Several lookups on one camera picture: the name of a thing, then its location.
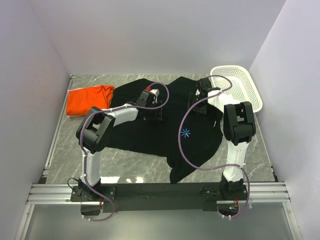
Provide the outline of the black t-shirt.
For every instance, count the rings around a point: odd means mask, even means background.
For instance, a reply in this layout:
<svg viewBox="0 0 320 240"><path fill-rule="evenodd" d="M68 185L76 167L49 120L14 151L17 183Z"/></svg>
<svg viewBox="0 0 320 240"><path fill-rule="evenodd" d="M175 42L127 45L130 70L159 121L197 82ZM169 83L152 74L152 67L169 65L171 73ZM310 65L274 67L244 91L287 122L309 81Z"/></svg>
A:
<svg viewBox="0 0 320 240"><path fill-rule="evenodd" d="M195 171L180 153L178 130L188 109L189 94L197 90L197 85L194 80L181 76L166 88L162 85L155 85L155 88L160 92L159 101L168 100L162 109L164 120L139 118L115 126L107 147L165 157L172 168L169 180L176 184ZM194 165L203 165L219 149L223 139L222 117L222 112L211 105L206 114L197 115L194 111L188 114L180 132L180 142L185 156Z"/></svg>

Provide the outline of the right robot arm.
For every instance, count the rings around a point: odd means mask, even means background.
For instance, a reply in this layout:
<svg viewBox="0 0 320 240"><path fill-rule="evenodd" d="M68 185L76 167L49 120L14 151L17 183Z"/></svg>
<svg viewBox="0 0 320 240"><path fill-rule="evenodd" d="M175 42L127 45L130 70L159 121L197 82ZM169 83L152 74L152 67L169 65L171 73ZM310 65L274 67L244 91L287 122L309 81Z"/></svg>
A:
<svg viewBox="0 0 320 240"><path fill-rule="evenodd" d="M227 140L227 158L221 181L219 194L231 199L240 194L249 196L250 187L245 186L244 170L247 148L256 134L256 123L252 104L239 101L225 94L232 89L233 83L222 75L210 75L196 81L197 91L189 97L186 115L196 110L198 105L211 105L223 113L223 135Z"/></svg>

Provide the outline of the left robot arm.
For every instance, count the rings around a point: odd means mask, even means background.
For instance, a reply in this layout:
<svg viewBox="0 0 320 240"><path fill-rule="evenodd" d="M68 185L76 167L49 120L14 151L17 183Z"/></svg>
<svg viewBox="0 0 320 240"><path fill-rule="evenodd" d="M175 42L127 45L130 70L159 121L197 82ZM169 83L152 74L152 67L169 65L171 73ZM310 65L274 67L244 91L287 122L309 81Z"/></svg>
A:
<svg viewBox="0 0 320 240"><path fill-rule="evenodd" d="M111 139L113 128L137 119L162 119L163 103L158 101L160 91L147 87L131 102L110 109L92 107L78 127L76 137L82 151L82 170L78 190L74 193L89 201L102 196L100 159L102 150Z"/></svg>

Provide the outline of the white perforated plastic basket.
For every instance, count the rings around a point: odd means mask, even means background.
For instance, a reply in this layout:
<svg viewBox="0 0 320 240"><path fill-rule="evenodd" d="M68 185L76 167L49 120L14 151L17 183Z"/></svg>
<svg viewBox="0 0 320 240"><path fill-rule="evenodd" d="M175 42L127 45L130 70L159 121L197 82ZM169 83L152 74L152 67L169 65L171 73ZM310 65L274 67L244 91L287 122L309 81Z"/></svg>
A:
<svg viewBox="0 0 320 240"><path fill-rule="evenodd" d="M254 113L259 112L263 102L250 73L239 65L221 65L211 69L210 75L228 78L232 88L225 93L240 102L250 102Z"/></svg>

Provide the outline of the folded orange t-shirt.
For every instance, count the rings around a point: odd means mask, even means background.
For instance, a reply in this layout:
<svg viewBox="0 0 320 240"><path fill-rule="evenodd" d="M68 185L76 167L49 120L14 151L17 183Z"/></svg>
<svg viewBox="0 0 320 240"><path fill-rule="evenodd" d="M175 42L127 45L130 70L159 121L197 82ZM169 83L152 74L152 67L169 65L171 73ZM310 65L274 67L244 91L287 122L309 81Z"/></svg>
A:
<svg viewBox="0 0 320 240"><path fill-rule="evenodd" d="M108 109L111 105L114 91L114 86L103 84L69 90L66 115L68 117L82 117L92 107Z"/></svg>

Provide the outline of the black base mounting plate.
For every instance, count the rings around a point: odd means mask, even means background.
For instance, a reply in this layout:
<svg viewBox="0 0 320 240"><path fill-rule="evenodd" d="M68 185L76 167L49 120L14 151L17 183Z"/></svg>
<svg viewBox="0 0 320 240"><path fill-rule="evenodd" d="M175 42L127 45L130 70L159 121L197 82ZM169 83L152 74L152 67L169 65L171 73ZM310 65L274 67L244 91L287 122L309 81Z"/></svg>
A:
<svg viewBox="0 0 320 240"><path fill-rule="evenodd" d="M216 212L218 202L244 201L245 185L234 190L219 182L196 183L111 183L101 184L95 191L85 184L72 188L70 201L92 205L104 213L112 211L203 210Z"/></svg>

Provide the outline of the aluminium frame rail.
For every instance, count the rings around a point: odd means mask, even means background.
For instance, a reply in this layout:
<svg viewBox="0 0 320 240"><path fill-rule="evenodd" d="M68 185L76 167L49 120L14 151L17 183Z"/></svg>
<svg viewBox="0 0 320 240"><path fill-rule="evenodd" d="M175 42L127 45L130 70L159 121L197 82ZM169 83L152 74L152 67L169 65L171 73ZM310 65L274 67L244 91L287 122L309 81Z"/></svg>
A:
<svg viewBox="0 0 320 240"><path fill-rule="evenodd" d="M72 190L66 184L33 184L26 203L28 205L71 204ZM283 182L253 182L250 184L251 203L290 202Z"/></svg>

